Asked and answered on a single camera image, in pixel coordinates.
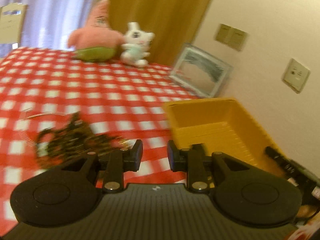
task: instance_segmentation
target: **bed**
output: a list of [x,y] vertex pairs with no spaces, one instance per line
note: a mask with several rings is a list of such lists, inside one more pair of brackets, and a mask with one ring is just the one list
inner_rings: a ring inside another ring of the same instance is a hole
[[56,115],[21,120],[30,114],[80,111],[81,117],[99,134],[108,132],[129,139],[142,139],[144,153],[138,172],[126,172],[125,182],[175,183],[185,179],[170,171],[166,143],[170,139],[162,104],[196,98],[167,79],[170,68],[151,64],[145,69],[120,62],[84,63],[72,52],[20,47],[0,62],[0,235],[16,219],[10,194],[20,182],[42,170],[34,149],[21,138],[63,126]]

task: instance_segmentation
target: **light switch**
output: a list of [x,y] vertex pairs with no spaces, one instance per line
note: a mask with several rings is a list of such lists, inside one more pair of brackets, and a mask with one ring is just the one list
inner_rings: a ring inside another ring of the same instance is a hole
[[244,44],[245,38],[247,37],[247,33],[232,28],[230,30],[229,36],[230,38],[228,41],[228,46],[238,51],[241,51],[242,45]]
[[307,82],[310,70],[292,59],[284,73],[283,81],[300,93]]
[[228,37],[230,29],[231,29],[230,26],[221,24],[220,29],[217,32],[215,40],[220,41],[222,43],[227,43],[227,37]]

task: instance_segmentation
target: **white wall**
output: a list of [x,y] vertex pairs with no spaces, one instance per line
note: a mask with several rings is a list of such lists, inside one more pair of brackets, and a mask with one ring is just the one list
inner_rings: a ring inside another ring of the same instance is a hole
[[[214,41],[220,23],[249,34],[242,52]],[[222,96],[320,176],[320,0],[212,0],[194,45],[234,67]],[[301,94],[281,81],[291,58],[311,70]]]

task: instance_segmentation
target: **patrick star plush toy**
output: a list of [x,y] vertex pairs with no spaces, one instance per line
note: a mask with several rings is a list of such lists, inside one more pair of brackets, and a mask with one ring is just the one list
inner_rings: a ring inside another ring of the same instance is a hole
[[110,29],[108,24],[109,0],[98,2],[92,9],[86,25],[71,33],[68,48],[76,47],[75,58],[104,62],[116,53],[116,47],[125,43],[122,33]]

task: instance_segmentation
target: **white plush toy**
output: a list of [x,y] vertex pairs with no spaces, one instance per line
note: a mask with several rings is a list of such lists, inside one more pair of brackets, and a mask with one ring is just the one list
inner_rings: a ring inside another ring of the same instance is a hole
[[122,44],[125,51],[121,54],[121,60],[128,65],[145,67],[148,61],[143,58],[150,55],[148,50],[155,34],[140,30],[137,22],[128,23],[128,27],[129,30],[124,36],[126,43]]

